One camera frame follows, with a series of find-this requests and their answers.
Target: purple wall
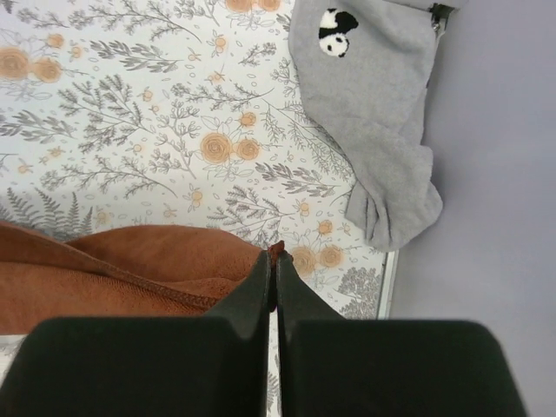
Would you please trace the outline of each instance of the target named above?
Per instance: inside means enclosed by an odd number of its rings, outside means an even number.
[[[554,0],[471,0],[442,40],[425,144],[446,209],[400,253],[392,316],[465,318],[556,415]]]

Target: gray leaf print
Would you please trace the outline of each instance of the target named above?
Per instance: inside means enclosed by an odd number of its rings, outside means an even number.
[[[294,114],[295,121],[298,123],[315,127],[318,126],[305,114],[305,110],[303,109],[303,105],[301,104],[301,102],[286,102],[286,105],[281,110],[292,112]]]
[[[291,24],[291,17],[287,16],[287,15],[278,15],[278,17],[276,18],[276,21],[281,24],[282,28],[284,28],[284,30],[286,32],[289,32],[289,26]]]
[[[17,12],[17,17],[22,22],[31,23],[35,29],[68,28],[52,11],[47,12],[44,17],[40,17],[36,12],[25,8]]]
[[[264,114],[264,129],[270,135],[272,142],[278,143],[286,140],[286,130],[278,125],[278,120],[270,112],[270,104],[268,111]]]
[[[28,142],[51,143],[56,136],[73,139],[76,130],[53,116],[41,118],[28,110],[13,116],[14,122],[0,121],[0,136],[21,136]]]
[[[248,65],[251,67],[257,67],[261,63],[261,58],[265,56],[272,56],[276,53],[276,44],[267,42],[262,46],[255,45],[251,48],[247,55],[240,61],[241,65]]]
[[[17,154],[0,154],[0,178],[7,172],[10,172],[8,167],[6,167],[6,160],[11,156],[17,156]]]
[[[188,103],[202,103],[210,102],[211,110],[222,109],[224,104],[227,104],[232,111],[241,111],[251,104],[256,98],[261,98],[270,93],[272,90],[266,93],[258,94],[255,91],[250,91],[238,83],[234,84],[234,92],[228,93],[224,91],[221,85],[217,85],[214,91],[209,91],[209,89],[203,85],[197,86],[196,90],[192,90],[190,87],[185,87],[182,83],[178,83],[172,87],[172,93],[178,97],[184,97],[185,101]]]
[[[297,78],[297,73],[292,75],[292,70],[290,65],[292,62],[286,58],[282,58],[278,63],[278,69],[272,71],[270,76],[273,80],[278,83],[284,84],[284,96],[295,98],[297,94],[297,88],[299,86],[299,79]]]
[[[340,310],[350,319],[372,319],[376,317],[382,277],[375,269],[350,268],[341,278],[338,292],[352,300]]]
[[[115,30],[121,24],[128,35],[133,35],[139,28],[152,26],[150,40],[160,39],[164,35],[185,32],[199,43],[201,38],[191,30],[174,20],[171,12],[154,1],[147,2],[146,10],[139,10],[137,3],[132,0],[121,0],[121,9],[111,9],[106,6],[89,6],[89,13],[77,10],[69,16],[70,24],[76,29],[83,29],[95,21],[103,23],[105,30]]]
[[[228,206],[217,207],[214,214],[208,216],[209,220],[221,222],[223,226],[233,226],[227,231],[261,248],[268,248],[280,240],[282,219],[295,213],[284,213],[275,202],[260,198],[254,189],[244,189],[238,185],[228,192],[226,203]]]
[[[339,152],[328,146],[326,143],[317,138],[308,128],[301,127],[296,122],[289,124],[290,140],[297,145],[298,149],[305,149],[306,147],[313,153],[313,161],[320,169],[326,173],[333,173],[338,175],[343,180],[347,180],[353,171],[349,163],[341,157]]]
[[[106,76],[93,87],[92,83],[72,83],[73,89],[62,89],[60,108],[66,116],[87,114],[85,142],[79,144],[84,153],[101,150],[111,144],[123,145],[137,131],[150,133],[143,124],[143,115],[131,100],[131,86],[119,75]]]
[[[280,396],[280,382],[274,374],[268,373],[267,381],[267,412],[270,413],[275,400]]]
[[[312,197],[329,197],[335,194],[337,185],[328,185],[321,181],[322,176],[314,169],[309,171],[303,167],[293,171],[279,163],[272,167],[267,163],[257,163],[257,172],[262,174],[262,179],[275,182],[279,179],[286,180],[281,184],[286,187],[289,194],[300,194],[307,192]]]
[[[197,133],[201,127],[196,124],[195,121],[190,121],[186,125],[183,121],[195,118],[199,116],[199,109],[195,109],[193,106],[185,107],[183,102],[180,100],[174,100],[172,102],[172,110],[169,116],[159,116],[156,118],[160,124],[159,128],[169,128],[174,132],[174,135],[178,139],[183,139],[188,136],[191,139],[195,139],[199,136]]]
[[[96,169],[87,170],[80,165],[63,165],[62,174],[56,170],[47,172],[41,177],[41,184],[50,191],[62,187],[66,182],[76,182],[78,189],[87,189],[96,186],[106,194],[109,187],[119,182],[127,183],[123,198],[129,199],[132,195],[142,190],[152,191],[161,187],[169,191],[174,197],[177,194],[161,182],[146,176],[147,167],[141,165],[136,159],[124,156],[119,166],[113,166],[108,158],[95,157]]]
[[[177,17],[185,17],[192,20],[194,17],[207,17],[211,19],[216,26],[220,26],[215,18],[215,7],[218,0],[204,0],[204,7],[195,5],[195,0],[177,0],[174,6],[175,15]]]
[[[120,41],[109,43],[99,41],[91,42],[90,46],[91,49],[98,52],[102,59],[122,57],[120,63],[123,63],[125,69],[129,71],[147,69],[150,72],[166,74],[177,70],[177,63],[182,61],[182,59],[165,59],[163,57],[165,54],[155,45],[148,46],[136,43],[135,46],[130,48],[126,43]]]
[[[35,204],[8,189],[7,202],[0,202],[0,221],[11,222],[24,228],[31,228],[66,242],[79,236],[93,233],[92,212],[90,208],[82,215],[77,197],[72,193],[72,203],[68,210],[61,203],[36,189],[41,203]]]
[[[13,11],[13,7],[14,7],[14,2],[13,0],[2,0],[2,6],[6,9],[6,11],[8,13],[11,13]]]
[[[191,170],[191,158],[193,156],[193,152],[188,151],[185,141],[183,141],[183,139],[180,139],[177,142],[172,141],[166,134],[161,134],[159,139],[160,140],[156,143],[156,145],[162,146],[168,144],[179,154],[181,161],[176,158],[172,159],[169,152],[162,153],[161,150],[155,149],[152,155],[152,160],[149,162],[150,170],[154,173],[161,172],[165,175],[172,169],[182,170],[189,172],[191,176],[196,179],[197,177]]]

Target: brown fabric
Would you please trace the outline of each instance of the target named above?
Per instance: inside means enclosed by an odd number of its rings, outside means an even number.
[[[138,226],[61,243],[0,222],[0,334],[58,316],[199,315],[260,253],[214,229]]]

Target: floral pattern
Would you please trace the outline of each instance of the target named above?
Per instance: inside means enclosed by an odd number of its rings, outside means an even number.
[[[345,220],[352,169],[303,111],[293,5],[3,0],[0,220],[59,240],[138,224],[284,239],[324,300],[375,317],[384,255]]]
[[[0,339],[0,384],[8,372],[11,361],[23,341],[22,336],[4,336]]]

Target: white edge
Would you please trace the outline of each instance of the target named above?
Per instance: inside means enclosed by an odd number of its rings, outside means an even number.
[[[390,316],[390,307],[392,305],[392,295],[394,291],[394,279],[396,269],[398,267],[399,252],[390,252],[386,254],[383,264],[381,298],[379,299],[379,311],[376,316],[378,320],[385,320]]]

